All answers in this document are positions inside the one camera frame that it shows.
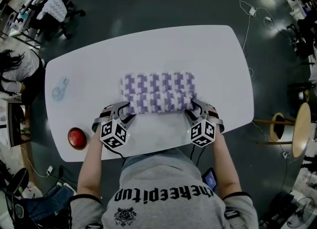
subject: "gray t-shirt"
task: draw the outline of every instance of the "gray t-shirt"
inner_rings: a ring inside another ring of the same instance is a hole
[[[238,192],[221,200],[194,165],[160,155],[123,170],[120,189],[106,210],[90,195],[74,196],[70,209],[73,229],[258,228],[248,194]]]

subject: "phone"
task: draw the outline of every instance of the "phone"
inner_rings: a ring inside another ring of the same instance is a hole
[[[217,178],[212,168],[209,168],[202,176],[203,182],[213,191],[217,187]]]

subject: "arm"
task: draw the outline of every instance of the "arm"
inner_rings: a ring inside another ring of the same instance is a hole
[[[240,192],[239,177],[218,125],[216,127],[215,141],[212,146],[220,197],[224,198],[229,194]]]
[[[91,138],[88,152],[79,173],[77,189],[78,194],[90,194],[98,199],[100,198],[101,154],[103,151],[100,129],[99,125]]]
[[[25,84],[21,84],[21,90],[20,90],[20,93],[24,92],[25,91]]]
[[[313,27],[311,28],[311,32],[316,35],[316,32]]]

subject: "white shirt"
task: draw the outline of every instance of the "white shirt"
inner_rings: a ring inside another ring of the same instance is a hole
[[[24,57],[21,61],[21,65],[17,69],[9,70],[3,73],[3,77],[12,80],[13,82],[5,82],[1,80],[1,85],[4,90],[8,92],[19,93],[21,91],[21,81],[27,77],[30,77],[39,68],[39,57],[30,49],[22,51],[13,51],[10,53],[12,57],[22,55]]]

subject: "stool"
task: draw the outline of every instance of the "stool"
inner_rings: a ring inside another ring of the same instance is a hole
[[[253,122],[270,124],[269,136],[272,142],[258,142],[258,144],[292,144],[293,156],[297,158],[306,148],[311,133],[311,110],[307,103],[303,103],[295,121],[286,119],[282,113],[276,113],[272,120],[254,119]],[[294,126],[293,139],[289,142],[277,142],[283,135],[285,125]]]

